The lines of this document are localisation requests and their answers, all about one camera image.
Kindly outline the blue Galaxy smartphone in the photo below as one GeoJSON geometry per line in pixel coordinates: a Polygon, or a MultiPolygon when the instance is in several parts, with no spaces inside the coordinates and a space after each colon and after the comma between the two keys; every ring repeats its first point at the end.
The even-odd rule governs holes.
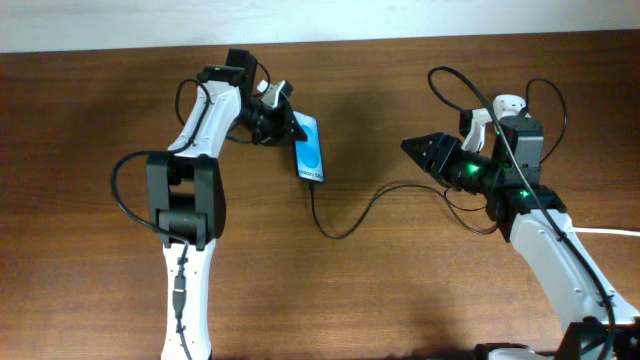
{"type": "Polygon", "coordinates": [[[297,175],[306,181],[323,183],[325,175],[317,120],[297,111],[294,115],[307,135],[305,141],[294,142],[297,175]]]}

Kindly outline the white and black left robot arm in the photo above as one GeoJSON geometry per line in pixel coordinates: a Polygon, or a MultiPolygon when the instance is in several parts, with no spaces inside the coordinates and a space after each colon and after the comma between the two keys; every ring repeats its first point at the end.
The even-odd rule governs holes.
{"type": "Polygon", "coordinates": [[[198,95],[181,134],[146,162],[150,220],[168,276],[164,359],[209,359],[209,273],[226,221],[218,157],[232,126],[247,128],[253,145],[289,146],[307,138],[289,103],[293,88],[255,82],[259,62],[231,49],[222,65],[196,76],[198,95]]]}

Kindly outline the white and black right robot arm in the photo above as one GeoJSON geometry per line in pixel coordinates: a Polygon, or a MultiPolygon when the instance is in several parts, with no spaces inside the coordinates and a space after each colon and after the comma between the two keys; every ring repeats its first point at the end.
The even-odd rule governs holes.
{"type": "Polygon", "coordinates": [[[540,182],[539,121],[499,120],[491,157],[442,132],[402,141],[439,184],[481,194],[486,213],[533,271],[563,331],[557,359],[636,359],[639,312],[621,297],[581,244],[559,196],[540,182]]]}

